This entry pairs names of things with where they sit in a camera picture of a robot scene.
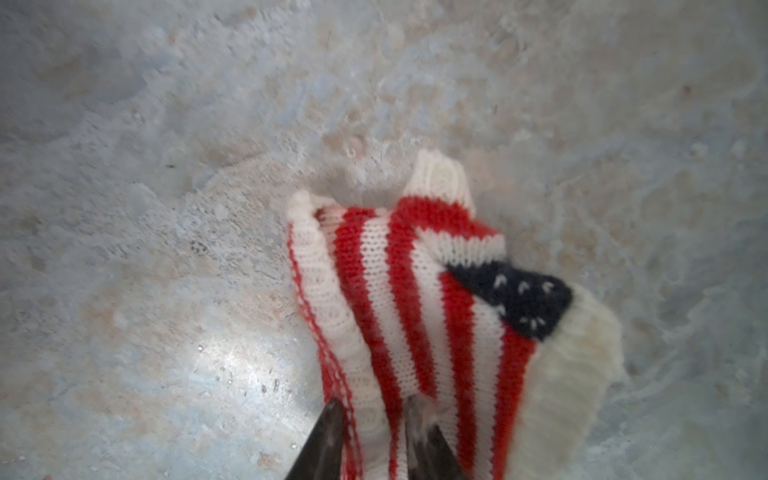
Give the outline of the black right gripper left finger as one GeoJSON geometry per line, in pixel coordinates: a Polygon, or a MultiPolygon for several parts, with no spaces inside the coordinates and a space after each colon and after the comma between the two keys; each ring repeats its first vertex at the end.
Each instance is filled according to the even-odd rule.
{"type": "Polygon", "coordinates": [[[331,398],[288,471],[286,480],[339,480],[343,458],[345,413],[331,398]]]}

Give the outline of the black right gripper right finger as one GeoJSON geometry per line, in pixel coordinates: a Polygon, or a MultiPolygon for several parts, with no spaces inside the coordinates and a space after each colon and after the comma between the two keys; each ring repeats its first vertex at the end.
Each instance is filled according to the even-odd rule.
{"type": "Polygon", "coordinates": [[[408,398],[405,432],[410,480],[464,480],[465,474],[438,424],[429,398],[408,398]]]}

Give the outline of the red white striped knit sweater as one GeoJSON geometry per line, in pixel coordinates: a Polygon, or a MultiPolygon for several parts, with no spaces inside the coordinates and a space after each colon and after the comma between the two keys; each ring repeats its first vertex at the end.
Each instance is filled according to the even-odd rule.
{"type": "Polygon", "coordinates": [[[408,398],[429,398],[465,479],[557,479],[623,371],[584,287],[515,266],[463,166],[422,150],[390,208],[306,190],[288,210],[301,315],[345,431],[340,479],[409,479],[408,398]]]}

